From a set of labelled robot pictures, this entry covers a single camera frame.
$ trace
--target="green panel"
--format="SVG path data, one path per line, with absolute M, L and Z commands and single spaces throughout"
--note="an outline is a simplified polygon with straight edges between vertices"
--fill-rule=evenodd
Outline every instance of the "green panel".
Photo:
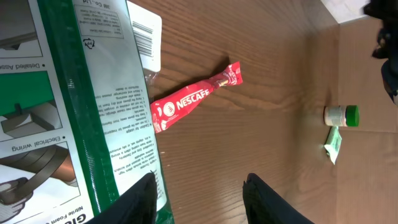
M 94 215 L 119 198 L 72 0 L 38 0 Z
M 47 72 L 10 73 L 0 75 L 0 116 L 54 100 Z

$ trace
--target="barcode tag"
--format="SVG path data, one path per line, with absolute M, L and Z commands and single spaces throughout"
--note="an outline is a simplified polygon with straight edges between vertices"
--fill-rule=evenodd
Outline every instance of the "barcode tag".
M 129 1 L 127 7 L 142 67 L 159 72 L 162 18 Z

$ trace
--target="wooden table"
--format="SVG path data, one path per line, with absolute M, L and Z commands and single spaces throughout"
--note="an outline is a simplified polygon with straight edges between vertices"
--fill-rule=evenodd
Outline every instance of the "wooden table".
M 157 135 L 177 224 L 247 223 L 259 175 L 315 223 L 336 222 L 336 170 L 322 144 L 338 95 L 338 26 L 314 0 L 137 0 L 163 19 L 166 96 L 240 61 L 244 83 L 212 93 Z

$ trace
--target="small bottle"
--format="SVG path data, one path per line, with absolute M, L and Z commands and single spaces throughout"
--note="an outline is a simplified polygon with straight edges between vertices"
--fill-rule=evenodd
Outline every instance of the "small bottle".
M 328 126 L 358 127 L 359 108 L 356 105 L 327 106 L 324 119 Z

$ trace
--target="wood grain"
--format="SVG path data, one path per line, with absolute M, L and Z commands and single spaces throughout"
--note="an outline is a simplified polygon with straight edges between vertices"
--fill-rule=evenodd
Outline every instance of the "wood grain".
M 220 88 L 157 135 L 178 223 L 247 223 L 255 172 L 315 223 L 336 222 L 336 170 L 321 145 L 338 95 L 338 26 L 320 1 L 133 1 L 160 15 L 161 98 L 240 61 Z
M 337 223 L 398 222 L 398 134 L 342 131 Z
M 361 121 L 355 131 L 397 131 L 397 110 L 384 90 L 381 66 L 372 58 L 381 21 L 373 18 L 340 27 L 339 104 L 359 105 Z

